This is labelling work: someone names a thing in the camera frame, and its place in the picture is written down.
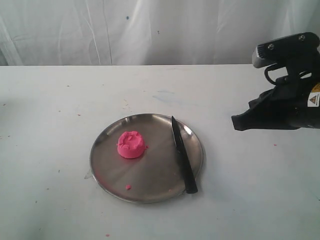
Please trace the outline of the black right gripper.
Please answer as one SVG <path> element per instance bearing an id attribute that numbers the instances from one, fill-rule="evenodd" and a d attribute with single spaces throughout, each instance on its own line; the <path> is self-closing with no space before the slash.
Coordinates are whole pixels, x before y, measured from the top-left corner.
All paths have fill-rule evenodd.
<path id="1" fill-rule="evenodd" d="M 249 109 L 231 117 L 237 131 L 320 128 L 320 78 L 312 75 L 296 87 L 275 86 L 248 102 Z"/>

